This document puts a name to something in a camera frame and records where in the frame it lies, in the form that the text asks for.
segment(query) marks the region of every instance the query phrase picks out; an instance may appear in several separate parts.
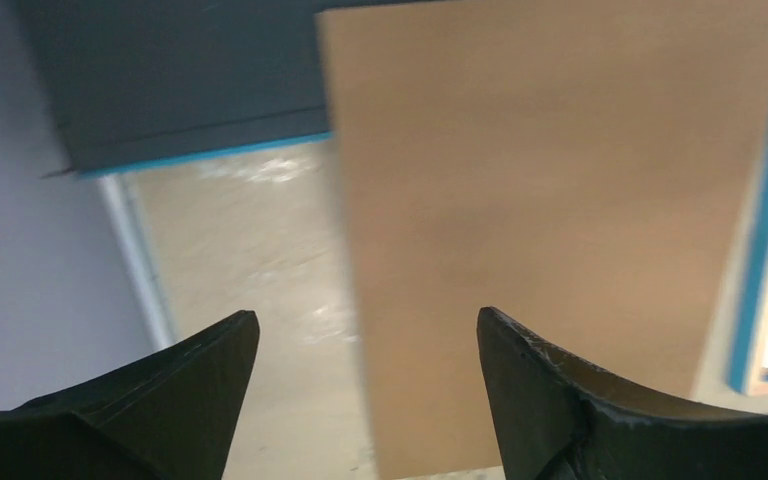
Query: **cardboard sheet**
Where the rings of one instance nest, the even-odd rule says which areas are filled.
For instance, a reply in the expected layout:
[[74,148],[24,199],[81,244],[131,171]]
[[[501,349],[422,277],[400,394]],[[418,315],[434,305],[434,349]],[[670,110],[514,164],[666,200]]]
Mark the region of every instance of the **cardboard sheet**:
[[689,395],[765,146],[768,2],[320,20],[382,478],[498,464],[484,305]]

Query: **purple-gray wall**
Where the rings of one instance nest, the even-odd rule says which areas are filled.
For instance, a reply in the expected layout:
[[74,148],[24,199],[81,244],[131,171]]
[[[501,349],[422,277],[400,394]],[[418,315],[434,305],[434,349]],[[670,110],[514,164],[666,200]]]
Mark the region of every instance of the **purple-gray wall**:
[[64,166],[0,2],[0,409],[151,353],[101,195]]

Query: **beige floor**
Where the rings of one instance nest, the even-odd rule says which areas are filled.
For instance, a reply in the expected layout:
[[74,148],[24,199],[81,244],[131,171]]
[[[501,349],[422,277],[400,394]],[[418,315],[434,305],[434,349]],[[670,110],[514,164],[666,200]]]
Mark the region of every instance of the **beige floor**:
[[375,478],[335,167],[326,142],[129,175],[181,334],[261,322],[229,480]]

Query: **blue edge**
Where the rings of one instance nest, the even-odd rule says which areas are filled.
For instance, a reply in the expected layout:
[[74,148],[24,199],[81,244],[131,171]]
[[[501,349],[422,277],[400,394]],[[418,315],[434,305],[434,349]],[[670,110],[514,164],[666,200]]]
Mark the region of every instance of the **blue edge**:
[[[749,359],[755,335],[758,303],[768,261],[768,157],[752,235],[728,378],[729,385],[741,393],[746,392],[749,382]],[[764,380],[768,381],[768,374],[764,375]]]
[[315,135],[304,135],[301,137],[287,138],[283,140],[275,140],[272,142],[254,143],[251,145],[241,145],[239,147],[223,148],[221,150],[209,150],[206,152],[197,152],[189,155],[181,155],[180,157],[168,157],[159,158],[157,160],[149,160],[146,162],[135,163],[132,165],[124,165],[121,167],[107,168],[101,170],[94,170],[92,172],[82,173],[82,178],[98,178],[105,175],[111,175],[114,173],[127,173],[137,170],[147,170],[150,168],[169,167],[172,165],[180,165],[182,163],[195,162],[197,160],[208,160],[211,158],[222,157],[225,155],[238,155],[241,153],[257,152],[260,150],[268,150],[271,148],[291,147],[293,145],[300,145],[302,143],[320,142],[331,138],[331,133],[318,133]]

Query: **gray wall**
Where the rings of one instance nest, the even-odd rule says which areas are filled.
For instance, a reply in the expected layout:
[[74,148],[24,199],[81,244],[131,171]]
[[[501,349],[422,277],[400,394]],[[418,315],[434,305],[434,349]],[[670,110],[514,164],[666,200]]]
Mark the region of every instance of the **gray wall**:
[[63,168],[17,27],[0,3],[0,409],[151,352],[101,195]]

